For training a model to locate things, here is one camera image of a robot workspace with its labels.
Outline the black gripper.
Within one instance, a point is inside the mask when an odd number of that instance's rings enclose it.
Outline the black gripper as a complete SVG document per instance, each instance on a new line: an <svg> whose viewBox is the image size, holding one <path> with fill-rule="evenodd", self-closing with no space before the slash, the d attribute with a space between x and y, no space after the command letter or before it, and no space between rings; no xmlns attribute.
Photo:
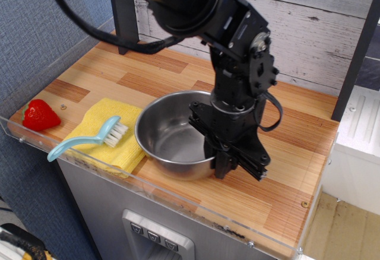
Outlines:
<svg viewBox="0 0 380 260"><path fill-rule="evenodd" d="M214 106L194 101L189 104L189 123L204 137L206 159L215 159L214 175L218 179L241 166L256 180L267 175L270 157L258 138L259 123L266 101L255 100L254 108L243 115L229 115Z"/></svg>

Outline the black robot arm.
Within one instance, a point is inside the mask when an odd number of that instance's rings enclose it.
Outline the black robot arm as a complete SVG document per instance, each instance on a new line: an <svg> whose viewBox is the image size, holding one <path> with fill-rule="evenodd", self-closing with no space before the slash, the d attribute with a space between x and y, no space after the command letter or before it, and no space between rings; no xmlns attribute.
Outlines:
<svg viewBox="0 0 380 260"><path fill-rule="evenodd" d="M203 134L205 147L216 156L219 179L238 166L261 180L270 157L258 131L265 104L279 107L268 91L278 69L270 54L266 20L246 0L147 0L159 26L174 41L198 37L210 48L215 86L210 102L190 104L190 124Z"/></svg>

